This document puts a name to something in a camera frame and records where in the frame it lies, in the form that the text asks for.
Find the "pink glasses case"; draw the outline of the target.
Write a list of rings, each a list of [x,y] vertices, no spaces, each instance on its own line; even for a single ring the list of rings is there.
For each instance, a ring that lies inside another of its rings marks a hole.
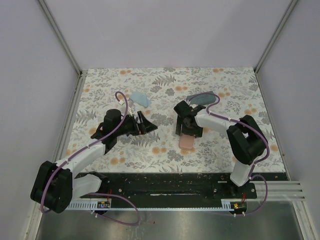
[[[194,147],[195,137],[191,135],[182,134],[179,138],[178,147],[181,150],[190,151]]]

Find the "blue-grey glasses case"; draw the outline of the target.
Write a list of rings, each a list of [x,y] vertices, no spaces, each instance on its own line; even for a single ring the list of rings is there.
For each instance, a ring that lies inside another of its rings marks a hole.
[[[189,95],[186,98],[186,102],[191,105],[210,105],[215,103],[217,100],[216,95],[213,91],[202,92],[198,94]]]

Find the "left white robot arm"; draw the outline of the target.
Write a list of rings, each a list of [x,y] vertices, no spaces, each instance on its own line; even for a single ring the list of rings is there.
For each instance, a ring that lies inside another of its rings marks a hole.
[[[30,198],[40,204],[42,213],[53,211],[59,214],[74,199],[91,193],[98,198],[106,196],[109,192],[106,176],[96,171],[82,177],[78,174],[106,155],[116,145],[118,137],[145,135],[157,128],[141,111],[134,116],[121,114],[118,109],[108,110],[86,146],[70,157],[40,165]]]

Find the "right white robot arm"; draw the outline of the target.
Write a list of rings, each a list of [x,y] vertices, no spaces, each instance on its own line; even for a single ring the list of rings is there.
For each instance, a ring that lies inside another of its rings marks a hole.
[[[174,108],[177,114],[175,134],[180,136],[179,147],[193,147],[195,138],[203,136],[203,129],[209,128],[225,135],[236,162],[230,175],[228,194],[239,198],[246,191],[246,184],[253,179],[252,173],[257,163],[264,161],[270,155],[269,143],[254,118],[245,115],[233,119],[213,113],[209,107],[190,106],[186,101],[179,102]]]

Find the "blue cloth by pink case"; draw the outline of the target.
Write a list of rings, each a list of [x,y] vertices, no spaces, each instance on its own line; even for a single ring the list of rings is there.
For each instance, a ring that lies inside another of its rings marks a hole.
[[[152,104],[152,101],[148,98],[148,96],[139,91],[133,92],[129,96],[129,99],[132,100],[134,103],[137,103],[138,105],[143,106],[145,108],[149,107]]]

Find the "floral table mat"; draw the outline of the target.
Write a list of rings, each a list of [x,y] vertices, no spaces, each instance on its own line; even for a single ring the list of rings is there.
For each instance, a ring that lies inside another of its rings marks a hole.
[[[265,135],[270,155],[255,167],[259,173],[284,172],[281,153],[251,67],[91,68],[87,71],[66,155],[90,140],[109,109],[125,108],[119,100],[140,92],[149,107],[132,103],[158,129],[146,135],[121,136],[87,172],[231,172],[236,158],[227,138],[210,128],[191,150],[179,148],[174,106],[188,96],[213,91],[220,97],[212,112],[233,119],[252,116]]]

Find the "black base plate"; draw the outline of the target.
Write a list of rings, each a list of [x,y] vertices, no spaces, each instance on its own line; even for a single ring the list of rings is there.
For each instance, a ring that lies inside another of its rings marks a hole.
[[[139,209],[217,208],[221,200],[255,200],[253,183],[238,187],[228,173],[103,173],[101,193],[119,195]]]

